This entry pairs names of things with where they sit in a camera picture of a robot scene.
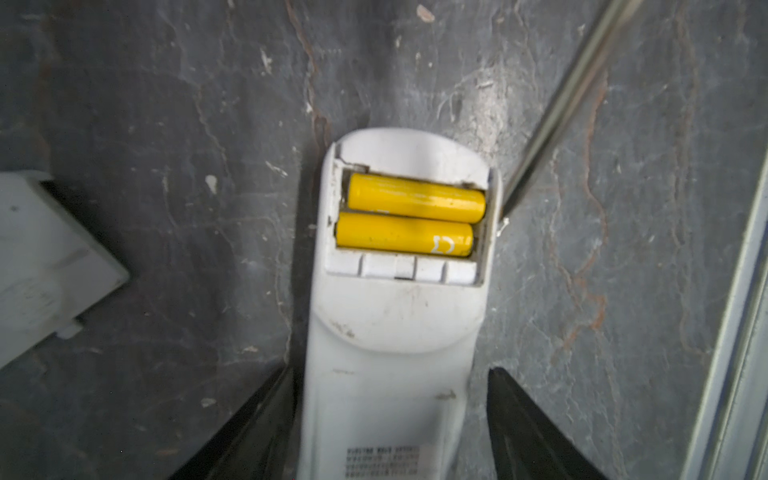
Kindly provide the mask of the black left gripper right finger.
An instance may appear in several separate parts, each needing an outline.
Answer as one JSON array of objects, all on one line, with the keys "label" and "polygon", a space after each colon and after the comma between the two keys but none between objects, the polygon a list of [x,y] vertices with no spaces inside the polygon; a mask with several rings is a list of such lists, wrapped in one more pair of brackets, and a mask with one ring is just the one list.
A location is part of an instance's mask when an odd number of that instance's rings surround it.
[{"label": "black left gripper right finger", "polygon": [[603,479],[507,370],[488,371],[487,421],[499,479]]}]

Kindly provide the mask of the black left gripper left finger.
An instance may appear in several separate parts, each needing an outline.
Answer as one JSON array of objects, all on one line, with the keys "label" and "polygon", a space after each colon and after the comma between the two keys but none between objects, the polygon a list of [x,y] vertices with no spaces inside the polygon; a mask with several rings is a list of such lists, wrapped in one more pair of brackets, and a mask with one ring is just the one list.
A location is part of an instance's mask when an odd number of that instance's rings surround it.
[{"label": "black left gripper left finger", "polygon": [[280,479],[296,413],[295,370],[274,372],[171,477]]}]

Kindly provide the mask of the white remote control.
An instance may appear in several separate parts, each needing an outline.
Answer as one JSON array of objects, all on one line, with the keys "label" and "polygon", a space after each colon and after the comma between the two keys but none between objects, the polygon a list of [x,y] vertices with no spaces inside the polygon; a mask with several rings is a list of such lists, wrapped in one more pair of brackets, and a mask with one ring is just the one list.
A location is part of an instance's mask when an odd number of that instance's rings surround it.
[{"label": "white remote control", "polygon": [[[353,173],[482,191],[470,256],[342,248]],[[322,164],[311,281],[300,479],[443,479],[455,459],[487,310],[500,174],[471,149],[405,128],[334,142]]]}]

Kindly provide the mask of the white battery cover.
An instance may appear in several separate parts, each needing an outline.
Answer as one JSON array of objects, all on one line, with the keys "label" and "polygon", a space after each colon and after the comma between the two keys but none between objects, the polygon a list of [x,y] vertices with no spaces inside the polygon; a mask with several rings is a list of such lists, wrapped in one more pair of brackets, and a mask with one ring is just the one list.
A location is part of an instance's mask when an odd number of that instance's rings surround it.
[{"label": "white battery cover", "polygon": [[82,330],[78,316],[129,272],[43,186],[33,170],[1,174],[1,365],[51,335]]}]

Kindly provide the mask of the thin metal pry tool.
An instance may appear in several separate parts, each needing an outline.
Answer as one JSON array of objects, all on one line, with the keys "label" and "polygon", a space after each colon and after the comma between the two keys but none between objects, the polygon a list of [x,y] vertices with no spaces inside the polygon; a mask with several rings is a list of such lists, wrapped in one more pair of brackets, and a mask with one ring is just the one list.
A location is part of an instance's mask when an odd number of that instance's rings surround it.
[{"label": "thin metal pry tool", "polygon": [[545,160],[570,124],[598,73],[605,66],[623,32],[641,7],[641,0],[613,0],[606,3],[585,34],[552,95],[539,123],[531,134],[520,161],[504,182],[500,218],[509,216],[534,182]]}]

